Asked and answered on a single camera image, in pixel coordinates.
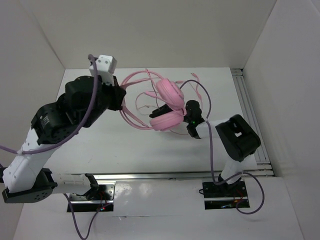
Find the pink headphones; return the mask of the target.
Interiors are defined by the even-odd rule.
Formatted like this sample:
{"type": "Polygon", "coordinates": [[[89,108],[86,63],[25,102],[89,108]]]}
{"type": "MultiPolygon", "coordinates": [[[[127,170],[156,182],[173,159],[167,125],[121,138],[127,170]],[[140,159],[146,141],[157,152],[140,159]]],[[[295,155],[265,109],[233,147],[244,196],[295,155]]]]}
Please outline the pink headphones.
{"type": "Polygon", "coordinates": [[[149,123],[132,113],[127,108],[125,100],[122,101],[120,115],[127,124],[138,130],[170,131],[181,124],[187,115],[185,96],[176,82],[148,69],[128,75],[120,86],[126,90],[130,86],[147,81],[150,81],[152,90],[144,91],[141,95],[155,99],[156,103],[156,109],[149,115],[149,123]]]}

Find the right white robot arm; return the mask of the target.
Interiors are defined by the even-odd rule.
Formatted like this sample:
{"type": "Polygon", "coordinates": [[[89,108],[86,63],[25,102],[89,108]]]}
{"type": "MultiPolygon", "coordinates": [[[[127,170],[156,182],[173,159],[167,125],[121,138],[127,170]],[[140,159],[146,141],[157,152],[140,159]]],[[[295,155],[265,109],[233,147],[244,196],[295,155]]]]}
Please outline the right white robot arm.
{"type": "Polygon", "coordinates": [[[235,183],[245,173],[243,162],[261,146],[259,136],[239,114],[225,120],[208,121],[202,117],[198,101],[189,100],[185,108],[185,116],[178,115],[167,104],[153,110],[149,115],[151,127],[155,131],[168,131],[184,122],[191,138],[208,138],[212,177],[214,176],[213,138],[219,138],[229,160],[225,163],[218,180],[213,179],[212,181],[218,186],[220,194],[230,196],[236,189],[235,183]]]}

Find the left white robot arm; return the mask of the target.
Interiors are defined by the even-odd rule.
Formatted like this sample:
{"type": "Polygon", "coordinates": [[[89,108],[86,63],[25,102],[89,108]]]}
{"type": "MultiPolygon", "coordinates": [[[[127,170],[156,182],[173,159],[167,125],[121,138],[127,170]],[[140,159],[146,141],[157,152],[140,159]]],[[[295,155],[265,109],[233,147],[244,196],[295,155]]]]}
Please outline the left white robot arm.
{"type": "Polygon", "coordinates": [[[0,181],[6,204],[37,203],[51,194],[76,191],[88,200],[97,197],[99,185],[91,173],[57,174],[45,167],[53,153],[89,128],[106,110],[120,111],[126,91],[116,76],[108,84],[98,75],[80,76],[65,85],[55,102],[40,107],[27,137],[8,167],[1,167],[0,181]]]}

